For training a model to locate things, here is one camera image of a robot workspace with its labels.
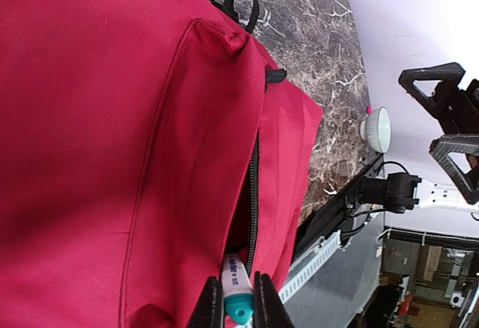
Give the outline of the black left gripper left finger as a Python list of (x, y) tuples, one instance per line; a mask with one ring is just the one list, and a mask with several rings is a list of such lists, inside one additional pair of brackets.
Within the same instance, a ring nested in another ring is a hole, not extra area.
[(222, 283), (215, 276), (209, 277), (202, 289), (187, 328), (223, 328), (225, 307)]

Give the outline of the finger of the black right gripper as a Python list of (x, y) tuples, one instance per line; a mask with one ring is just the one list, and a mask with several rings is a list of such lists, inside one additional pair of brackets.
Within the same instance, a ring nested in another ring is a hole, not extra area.
[[(429, 153), (446, 172), (468, 204), (478, 203), (478, 134), (443, 135), (430, 144)], [(471, 168), (463, 171), (452, 154), (462, 154)]]
[(428, 113), (442, 113), (459, 91), (465, 70), (457, 62), (404, 70), (400, 86)]

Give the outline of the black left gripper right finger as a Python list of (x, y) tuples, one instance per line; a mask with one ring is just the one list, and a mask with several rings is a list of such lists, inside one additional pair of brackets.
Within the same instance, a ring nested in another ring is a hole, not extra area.
[(294, 328), (271, 278), (254, 274), (254, 328)]

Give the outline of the white teal marker pen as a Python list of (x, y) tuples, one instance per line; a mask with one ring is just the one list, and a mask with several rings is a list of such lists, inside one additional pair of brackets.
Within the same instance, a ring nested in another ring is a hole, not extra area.
[(226, 313), (236, 325), (246, 325), (254, 314), (254, 294), (238, 254), (224, 256), (221, 281)]

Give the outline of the red student backpack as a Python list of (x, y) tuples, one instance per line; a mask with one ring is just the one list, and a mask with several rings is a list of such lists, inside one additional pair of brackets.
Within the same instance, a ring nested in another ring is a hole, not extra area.
[(281, 289), (323, 111), (235, 0), (1, 0), (1, 325), (186, 327)]

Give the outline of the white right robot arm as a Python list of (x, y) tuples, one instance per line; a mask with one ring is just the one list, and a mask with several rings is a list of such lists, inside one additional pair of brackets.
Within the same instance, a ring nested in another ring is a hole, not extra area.
[(429, 154), (451, 179), (440, 184), (406, 168), (385, 178), (366, 177), (361, 204), (377, 204), (395, 214), (441, 208), (478, 215), (478, 81), (459, 87), (465, 70), (456, 62), (403, 70), (400, 86), (439, 122), (443, 136), (433, 140)]

